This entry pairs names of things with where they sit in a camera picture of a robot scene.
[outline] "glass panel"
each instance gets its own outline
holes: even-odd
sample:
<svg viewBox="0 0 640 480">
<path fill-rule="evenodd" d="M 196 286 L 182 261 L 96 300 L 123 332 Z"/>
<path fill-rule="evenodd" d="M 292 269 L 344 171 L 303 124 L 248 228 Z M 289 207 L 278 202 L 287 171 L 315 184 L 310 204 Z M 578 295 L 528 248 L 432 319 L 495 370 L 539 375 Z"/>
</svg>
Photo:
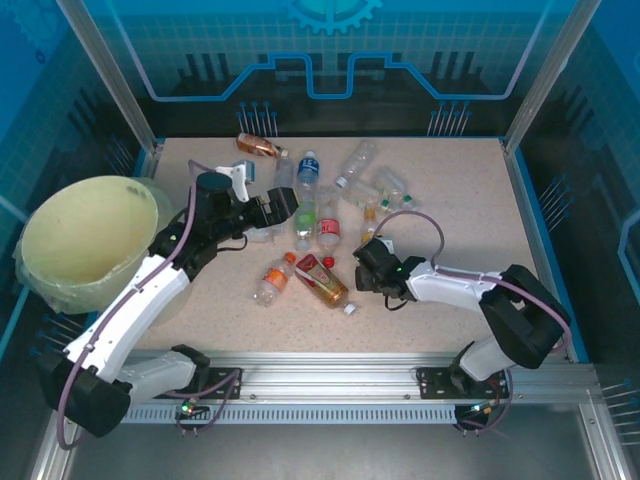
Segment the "glass panel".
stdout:
<svg viewBox="0 0 640 480">
<path fill-rule="evenodd" d="M 0 0 L 0 335 L 14 311 L 13 249 L 26 216 L 72 182 L 131 175 L 140 150 L 55 2 Z M 28 478 L 44 407 L 34 360 L 67 340 L 29 294 L 0 350 L 0 476 Z"/>
<path fill-rule="evenodd" d="M 573 0 L 88 0 L 157 136 L 504 134 Z"/>
<path fill-rule="evenodd" d="M 640 382 L 639 19 L 637 2 L 602 2 L 521 145 L 604 386 Z M 616 410 L 634 410 L 627 433 L 637 433 L 637 404 Z"/>
</svg>

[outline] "gray floor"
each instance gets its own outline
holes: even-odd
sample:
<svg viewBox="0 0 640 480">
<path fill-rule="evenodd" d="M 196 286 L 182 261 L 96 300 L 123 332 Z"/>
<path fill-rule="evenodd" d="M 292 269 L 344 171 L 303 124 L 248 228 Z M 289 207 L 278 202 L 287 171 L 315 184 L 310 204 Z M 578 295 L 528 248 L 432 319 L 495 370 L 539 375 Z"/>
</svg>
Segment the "gray floor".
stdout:
<svg viewBox="0 0 640 480">
<path fill-rule="evenodd" d="M 219 426 L 199 438 L 123 425 L 75 456 L 71 480 L 593 478 L 571 411 L 515 407 L 499 433 L 451 426 Z"/>
</svg>

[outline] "orange bottle label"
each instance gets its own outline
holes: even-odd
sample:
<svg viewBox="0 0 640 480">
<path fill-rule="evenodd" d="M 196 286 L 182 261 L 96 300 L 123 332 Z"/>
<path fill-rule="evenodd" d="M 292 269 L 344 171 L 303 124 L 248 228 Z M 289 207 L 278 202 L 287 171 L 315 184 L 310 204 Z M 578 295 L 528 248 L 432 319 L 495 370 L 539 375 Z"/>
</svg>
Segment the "orange bottle label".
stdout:
<svg viewBox="0 0 640 480">
<path fill-rule="evenodd" d="M 286 275 L 277 268 L 270 268 L 263 280 L 266 280 L 281 292 L 284 290 L 284 287 L 286 287 L 288 281 Z"/>
</svg>

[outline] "gear logo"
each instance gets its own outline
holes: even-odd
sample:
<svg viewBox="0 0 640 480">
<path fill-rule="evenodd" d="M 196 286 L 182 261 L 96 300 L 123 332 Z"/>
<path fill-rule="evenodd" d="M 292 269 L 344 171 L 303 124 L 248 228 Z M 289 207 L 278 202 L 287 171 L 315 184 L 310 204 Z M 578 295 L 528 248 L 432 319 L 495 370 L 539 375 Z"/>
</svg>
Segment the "gear logo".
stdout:
<svg viewBox="0 0 640 480">
<path fill-rule="evenodd" d="M 328 35 L 360 28 L 362 19 L 373 18 L 376 7 L 382 7 L 382 0 L 284 0 L 289 19 L 298 20 L 300 28 L 311 27 L 315 34 L 324 31 Z"/>
<path fill-rule="evenodd" d="M 58 29 L 53 0 L 0 0 L 0 15 L 12 13 L 20 31 L 38 49 L 51 42 Z"/>
</svg>

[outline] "red bottle label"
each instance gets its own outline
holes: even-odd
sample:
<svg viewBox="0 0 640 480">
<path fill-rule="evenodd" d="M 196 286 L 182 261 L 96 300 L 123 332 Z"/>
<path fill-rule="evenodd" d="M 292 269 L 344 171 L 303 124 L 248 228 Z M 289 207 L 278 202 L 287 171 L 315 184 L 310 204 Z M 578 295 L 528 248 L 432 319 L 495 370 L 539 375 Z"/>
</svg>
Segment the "red bottle label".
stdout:
<svg viewBox="0 0 640 480">
<path fill-rule="evenodd" d="M 323 218 L 318 222 L 318 232 L 335 233 L 340 236 L 340 222 L 333 218 Z"/>
</svg>

